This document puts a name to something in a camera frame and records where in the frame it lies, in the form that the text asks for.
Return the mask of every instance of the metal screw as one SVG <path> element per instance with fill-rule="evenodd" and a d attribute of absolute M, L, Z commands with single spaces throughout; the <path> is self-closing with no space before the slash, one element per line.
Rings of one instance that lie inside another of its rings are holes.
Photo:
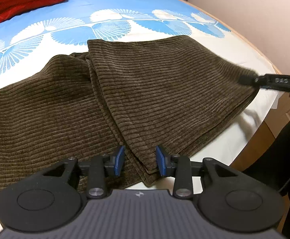
<path fill-rule="evenodd" d="M 191 195 L 192 193 L 188 189 L 178 189 L 176 190 L 176 195 L 179 197 L 187 197 Z"/>
<path fill-rule="evenodd" d="M 101 188 L 92 188 L 92 189 L 89 189 L 89 194 L 91 196 L 101 196 L 104 194 L 104 191 Z"/>

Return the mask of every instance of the person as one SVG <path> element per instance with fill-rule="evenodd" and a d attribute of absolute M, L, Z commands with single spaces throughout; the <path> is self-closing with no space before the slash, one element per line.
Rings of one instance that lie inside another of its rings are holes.
<path fill-rule="evenodd" d="M 290 200 L 290 122 L 281 130 L 268 150 L 243 173 L 278 190 Z M 290 208 L 282 229 L 290 239 Z"/>

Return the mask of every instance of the brown ribbed blanket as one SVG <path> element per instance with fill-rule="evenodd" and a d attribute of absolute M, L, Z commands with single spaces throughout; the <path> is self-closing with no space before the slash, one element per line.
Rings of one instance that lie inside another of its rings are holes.
<path fill-rule="evenodd" d="M 126 159 L 112 187 L 151 185 L 159 178 L 156 145 L 193 155 L 258 92 L 237 84 L 253 72 L 188 36 L 89 40 L 88 48 L 0 89 L 0 190 L 66 157 L 87 160 L 119 144 Z"/>

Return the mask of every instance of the blue and white bed sheet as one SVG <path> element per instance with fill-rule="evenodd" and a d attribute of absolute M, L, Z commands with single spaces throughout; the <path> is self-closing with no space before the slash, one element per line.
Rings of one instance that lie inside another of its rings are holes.
<path fill-rule="evenodd" d="M 260 74 L 274 72 L 265 58 L 228 28 L 179 0 L 66 0 L 0 24 L 0 88 L 37 73 L 54 55 L 87 51 L 88 39 L 128 42 L 175 35 L 189 35 L 219 56 Z M 193 159 L 211 156 L 230 164 L 275 97 L 275 92 L 260 91 L 245 112 Z M 165 179 L 157 186 L 161 185 L 171 187 L 172 182 Z M 199 181 L 194 186 L 196 192 L 201 190 Z"/>

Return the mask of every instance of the wall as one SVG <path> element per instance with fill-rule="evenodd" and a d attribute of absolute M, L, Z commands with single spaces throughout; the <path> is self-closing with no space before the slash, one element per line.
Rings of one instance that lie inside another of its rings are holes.
<path fill-rule="evenodd" d="M 219 18 L 290 74 L 290 0 L 188 0 Z"/>

